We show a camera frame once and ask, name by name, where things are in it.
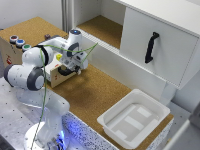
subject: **gray floor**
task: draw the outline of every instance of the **gray floor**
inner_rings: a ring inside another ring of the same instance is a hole
[[[3,77],[3,71],[4,71],[4,65],[3,65],[3,60],[1,57],[1,51],[0,51],[0,78]]]

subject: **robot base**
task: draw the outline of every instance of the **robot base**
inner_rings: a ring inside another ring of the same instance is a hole
[[[36,144],[36,142],[33,143],[33,148],[31,149],[31,146],[32,146],[32,142],[33,142],[33,138],[35,136],[35,132],[36,132],[36,129],[38,127],[38,124],[35,124],[34,126],[32,126],[25,134],[25,137],[24,137],[24,149],[25,150],[49,150],[49,147],[44,147],[44,148],[41,148],[40,146],[38,146],[38,144]],[[40,126],[38,128],[38,131],[42,128],[42,126],[44,125],[44,122],[41,122],[40,123]],[[64,142],[64,145],[65,147],[67,147],[69,145],[69,137],[65,137],[65,140],[63,141]]]

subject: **black handle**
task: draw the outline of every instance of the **black handle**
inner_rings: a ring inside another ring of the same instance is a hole
[[[153,60],[153,57],[151,57],[151,53],[152,53],[152,50],[153,50],[153,45],[154,45],[154,40],[156,38],[158,38],[160,35],[156,32],[153,32],[153,36],[151,37],[150,41],[149,41],[149,44],[148,44],[148,48],[147,48],[147,53],[146,53],[146,56],[145,56],[145,63],[148,64],[150,61]]]

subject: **yellow object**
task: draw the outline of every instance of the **yellow object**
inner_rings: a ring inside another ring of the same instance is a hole
[[[60,60],[61,57],[62,57],[61,54],[57,54],[57,55],[56,55],[56,59],[57,59],[58,61]]]

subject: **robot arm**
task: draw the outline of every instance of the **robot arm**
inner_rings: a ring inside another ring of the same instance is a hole
[[[84,60],[87,53],[79,52],[82,50],[81,41],[82,35],[78,30],[71,30],[67,40],[62,37],[53,37],[44,41],[23,53],[22,65],[9,65],[4,71],[4,78],[11,86],[31,91],[40,90],[44,85],[40,49],[42,50],[45,66],[53,61],[53,51],[57,51],[62,54],[60,62],[67,68],[66,70],[58,69],[62,75],[67,76],[72,72],[80,73],[81,69],[88,67],[88,60]]]

